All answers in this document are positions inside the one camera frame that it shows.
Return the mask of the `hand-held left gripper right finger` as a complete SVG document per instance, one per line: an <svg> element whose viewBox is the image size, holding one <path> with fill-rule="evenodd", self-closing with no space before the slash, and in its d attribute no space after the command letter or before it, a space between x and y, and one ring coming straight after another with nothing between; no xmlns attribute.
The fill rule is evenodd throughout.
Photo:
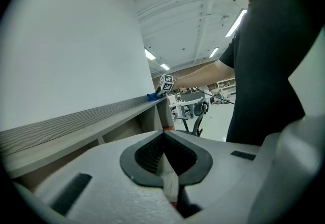
<svg viewBox="0 0 325 224"><path fill-rule="evenodd" d="M178 173L177 208L168 223L247 223L260 179L260 146L164 132L165 151Z"/></svg>

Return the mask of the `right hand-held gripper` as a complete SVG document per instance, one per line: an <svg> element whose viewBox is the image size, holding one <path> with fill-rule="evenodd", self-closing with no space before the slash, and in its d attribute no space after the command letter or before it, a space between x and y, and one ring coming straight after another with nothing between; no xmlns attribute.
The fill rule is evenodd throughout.
<svg viewBox="0 0 325 224"><path fill-rule="evenodd" d="M172 75L163 74L160 78L159 86L155 94L156 98L162 98L164 93L170 92L174 86L174 78Z"/></svg>

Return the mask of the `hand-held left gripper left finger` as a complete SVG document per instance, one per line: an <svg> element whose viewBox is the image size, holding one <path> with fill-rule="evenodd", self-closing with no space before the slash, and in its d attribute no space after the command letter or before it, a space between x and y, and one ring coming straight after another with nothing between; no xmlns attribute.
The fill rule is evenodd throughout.
<svg viewBox="0 0 325 224"><path fill-rule="evenodd" d="M120 155L129 146L153 135L138 134L96 146L45 179L35 195L50 205L78 173L92 177L67 213L77 223L182 223L161 188L131 181L120 167Z"/></svg>

